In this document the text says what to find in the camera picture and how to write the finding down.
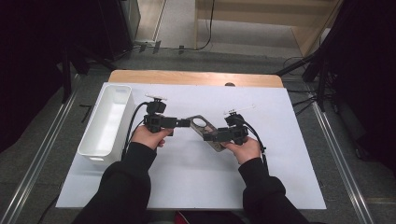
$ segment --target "hand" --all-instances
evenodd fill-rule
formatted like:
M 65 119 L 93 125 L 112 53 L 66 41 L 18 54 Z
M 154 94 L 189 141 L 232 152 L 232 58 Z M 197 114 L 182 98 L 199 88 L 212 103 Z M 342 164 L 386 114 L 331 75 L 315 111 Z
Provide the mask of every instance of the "hand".
M 247 141 L 242 146 L 238 146 L 232 142 L 221 143 L 224 147 L 227 147 L 233 152 L 238 163 L 241 165 L 261 155 L 259 142 L 249 136 L 246 137 L 246 140 Z
M 141 143 L 151 149 L 156 147 L 163 147 L 165 140 L 163 140 L 173 129 L 162 129 L 158 133 L 152 133 L 146 126 L 139 126 L 134 131 L 134 135 L 131 138 L 131 142 Z

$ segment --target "white paper sheet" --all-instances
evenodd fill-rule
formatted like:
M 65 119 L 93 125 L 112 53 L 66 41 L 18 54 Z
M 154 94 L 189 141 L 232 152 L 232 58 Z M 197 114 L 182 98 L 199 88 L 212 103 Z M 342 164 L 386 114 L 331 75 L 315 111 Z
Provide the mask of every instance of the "white paper sheet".
M 240 114 L 267 147 L 270 175 L 283 182 L 287 197 L 297 208 L 326 208 L 285 89 L 123 84 L 132 87 L 135 106 L 152 100 L 145 96 L 146 93 L 161 95 L 168 98 L 164 101 L 167 104 L 165 116 L 184 119 L 202 115 L 217 128 L 227 126 L 224 111 L 255 105 Z M 145 114 L 146 108 L 142 106 L 134 125 Z M 165 146 L 158 148 L 157 158 L 149 170 L 148 208 L 242 209 L 245 183 L 237 171 L 239 165 L 232 152 L 216 152 L 191 128 L 176 128 L 174 136 L 166 137 L 165 141 Z M 82 187 L 83 176 L 92 177 L 89 173 L 78 172 L 78 167 L 87 169 L 82 163 L 89 161 L 82 159 L 78 155 L 75 157 L 57 207 L 82 207 L 97 191 L 97 188 Z M 97 173 L 94 176 L 98 184 L 100 176 Z M 76 189 L 83 190 L 79 194 L 85 196 L 78 197 Z

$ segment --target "black jacket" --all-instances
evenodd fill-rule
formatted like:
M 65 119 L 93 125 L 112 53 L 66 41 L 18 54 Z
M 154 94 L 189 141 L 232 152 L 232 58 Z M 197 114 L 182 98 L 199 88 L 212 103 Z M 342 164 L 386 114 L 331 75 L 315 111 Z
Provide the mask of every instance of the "black jacket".
M 73 223 L 141 223 L 151 191 L 149 167 L 156 155 L 149 147 L 131 143 L 125 159 L 105 170 L 99 190 Z M 308 223 L 260 158 L 245 162 L 239 172 L 247 185 L 243 205 L 252 223 Z

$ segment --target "cable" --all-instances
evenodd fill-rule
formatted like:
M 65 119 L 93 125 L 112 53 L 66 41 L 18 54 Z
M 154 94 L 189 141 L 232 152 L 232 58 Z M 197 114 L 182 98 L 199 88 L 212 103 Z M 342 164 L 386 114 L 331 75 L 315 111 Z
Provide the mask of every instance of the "cable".
M 304 106 L 303 109 L 300 111 L 296 112 L 295 115 L 299 116 L 301 113 L 303 113 L 309 106 L 311 106 L 315 101 L 311 101 L 308 105 Z
M 142 124 L 143 123 L 143 119 L 142 119 L 142 121 L 140 121 L 137 125 L 136 125 L 136 127 L 134 127 L 134 131 L 132 132 L 132 134 L 131 134 L 131 138 L 132 138 L 132 136 L 134 136 L 134 132 L 136 131 L 136 129 L 140 126 L 140 124 Z
M 46 210 L 44 210 L 43 214 L 41 214 L 41 217 L 40 217 L 40 219 L 38 220 L 37 224 L 40 224 L 40 223 L 43 222 L 44 217 L 46 216 L 46 214 L 48 213 L 48 211 L 50 210 L 50 208 L 56 203 L 56 201 L 57 201 L 58 198 L 59 198 L 59 195 L 60 195 L 60 194 L 58 194 L 58 195 L 52 200 L 52 202 L 47 206 Z
M 128 147 L 128 144 L 129 144 L 129 139 L 130 139 L 129 135 L 131 133 L 132 125 L 134 124 L 134 117 L 136 117 L 137 111 L 140 109 L 140 107 L 142 107 L 142 105 L 148 105 L 148 104 L 149 103 L 147 103 L 147 102 L 143 102 L 142 104 L 138 105 L 136 110 L 134 111 L 134 114 L 132 115 L 131 122 L 129 123 L 129 127 L 128 127 L 128 132 L 127 132 L 126 137 L 125 137 L 125 143 L 124 143 L 124 148 L 122 150 L 121 159 L 123 159 L 123 157 L 125 156 L 126 149 Z
M 174 50 L 182 50 L 182 51 L 199 51 L 201 49 L 206 48 L 206 46 L 210 43 L 210 40 L 212 39 L 212 21 L 213 21 L 213 12 L 214 12 L 214 10 L 215 10 L 215 0 L 212 1 L 212 11 L 210 13 L 209 38 L 207 39 L 207 42 L 206 42 L 206 44 L 203 47 L 200 47 L 198 49 L 193 49 L 193 48 L 189 48 L 189 49 L 175 49 L 175 48 L 156 48 L 156 47 L 146 46 L 146 48 L 148 48 L 148 49 L 174 49 Z
M 211 35 L 211 29 L 209 29 L 209 27 L 207 26 L 207 18 L 206 18 L 207 10 L 206 9 L 207 9 L 207 7 L 206 7 L 206 1 L 205 1 L 205 27 L 206 27 L 206 30 L 209 33 L 209 35 Z M 208 51 L 210 51 L 212 49 L 213 49 L 213 43 L 210 42 L 210 49 Z
M 304 57 L 290 57 L 290 58 L 288 58 L 287 60 L 285 60 L 285 62 L 283 62 L 283 69 L 285 69 L 285 67 L 286 67 L 286 62 L 287 61 L 289 61 L 290 59 L 303 59 Z M 292 73 L 288 73 L 289 75 L 291 75 L 291 76 L 299 76 L 299 75 L 297 75 L 297 74 L 292 74 Z
M 267 174 L 269 175 L 267 158 L 266 158 L 266 156 L 265 156 L 265 147 L 264 147 L 264 145 L 262 144 L 262 140 L 260 139 L 259 134 L 258 134 L 258 133 L 256 132 L 256 130 L 254 130 L 254 128 L 253 128 L 249 123 L 247 123 L 244 119 L 239 119 L 239 118 L 235 118 L 235 119 L 236 119 L 236 120 L 239 120 L 239 121 L 243 122 L 245 125 L 247 125 L 247 128 L 250 130 L 250 132 L 253 133 L 254 136 L 256 136 L 257 141 L 259 142 L 259 145 L 260 145 L 260 150 L 261 150 L 261 152 L 262 152 L 262 163 L 264 164 L 264 166 L 265 166 L 265 168 L 266 168 L 266 169 L 265 169 L 265 173 L 267 173 Z
M 136 50 L 136 49 L 139 49 L 139 48 L 140 48 L 140 47 L 134 48 L 134 49 L 130 49 L 130 50 L 126 50 L 126 51 L 124 51 L 122 54 L 118 55 L 118 57 L 115 58 L 114 60 L 109 60 L 109 59 L 104 59 L 104 60 L 107 61 L 108 63 L 114 63 L 114 62 L 120 60 L 121 58 L 123 58 L 127 53 L 130 53 L 130 52 L 132 52 L 132 51 L 134 51 L 134 50 Z M 88 61 L 87 63 L 89 63 L 89 64 L 97 64 L 97 63 L 99 63 L 99 62 L 97 62 L 97 61 L 94 60 L 94 59 L 91 59 L 91 61 Z
M 311 96 L 311 97 L 309 97 L 309 98 L 306 99 L 306 100 L 299 101 L 299 102 L 293 103 L 293 104 L 291 104 L 291 105 L 292 105 L 293 107 L 295 107 L 295 106 L 300 105 L 300 104 L 303 104 L 303 103 L 305 103 L 305 102 L 307 102 L 307 101 L 316 100 L 316 99 L 317 99 L 317 96 Z
M 288 90 L 288 89 L 286 89 L 288 92 L 316 92 L 317 90 L 314 90 L 314 91 L 294 91 L 294 90 Z

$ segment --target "white plastic basket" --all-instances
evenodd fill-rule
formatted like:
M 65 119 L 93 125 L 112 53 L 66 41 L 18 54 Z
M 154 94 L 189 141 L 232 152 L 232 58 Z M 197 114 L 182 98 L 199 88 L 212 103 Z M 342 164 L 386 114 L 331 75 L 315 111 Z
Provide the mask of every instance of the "white plastic basket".
M 79 143 L 78 153 L 93 163 L 119 161 L 133 112 L 131 87 L 105 83 Z

